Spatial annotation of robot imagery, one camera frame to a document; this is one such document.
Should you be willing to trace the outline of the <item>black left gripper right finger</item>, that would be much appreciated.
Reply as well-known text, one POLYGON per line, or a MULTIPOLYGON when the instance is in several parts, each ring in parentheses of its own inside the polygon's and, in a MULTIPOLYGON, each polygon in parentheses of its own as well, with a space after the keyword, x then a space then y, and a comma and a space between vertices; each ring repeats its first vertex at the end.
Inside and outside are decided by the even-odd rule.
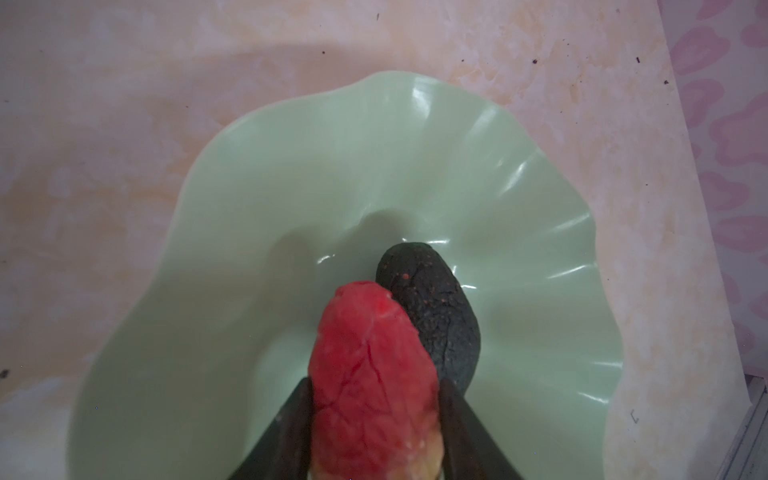
POLYGON ((445 479, 523 479, 480 422, 456 384, 448 378, 439 383, 439 413, 445 479))

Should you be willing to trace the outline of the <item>dark fake avocado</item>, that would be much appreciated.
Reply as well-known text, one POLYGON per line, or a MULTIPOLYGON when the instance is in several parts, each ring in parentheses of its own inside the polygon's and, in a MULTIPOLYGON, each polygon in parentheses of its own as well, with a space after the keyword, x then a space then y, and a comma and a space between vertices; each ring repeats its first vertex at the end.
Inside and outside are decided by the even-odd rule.
POLYGON ((426 243, 399 243, 382 255, 375 281, 407 313, 438 377, 451 380, 465 394, 478 365, 481 333, 448 264, 426 243))

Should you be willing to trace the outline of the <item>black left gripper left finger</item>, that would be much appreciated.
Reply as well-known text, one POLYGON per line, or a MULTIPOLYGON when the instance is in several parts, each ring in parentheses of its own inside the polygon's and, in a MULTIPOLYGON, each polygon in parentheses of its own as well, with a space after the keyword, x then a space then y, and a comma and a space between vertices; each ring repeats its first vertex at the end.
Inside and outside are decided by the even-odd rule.
POLYGON ((311 461, 313 389, 299 381, 230 480, 305 480, 311 461))

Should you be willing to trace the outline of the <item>red yellow fake peach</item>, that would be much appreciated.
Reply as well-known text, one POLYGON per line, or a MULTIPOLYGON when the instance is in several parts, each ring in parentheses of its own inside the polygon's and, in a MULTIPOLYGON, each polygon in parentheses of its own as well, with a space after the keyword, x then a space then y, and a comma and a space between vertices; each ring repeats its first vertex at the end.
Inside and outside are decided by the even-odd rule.
POLYGON ((339 287, 308 365, 314 479, 436 479, 444 455, 436 367, 391 293, 339 287))

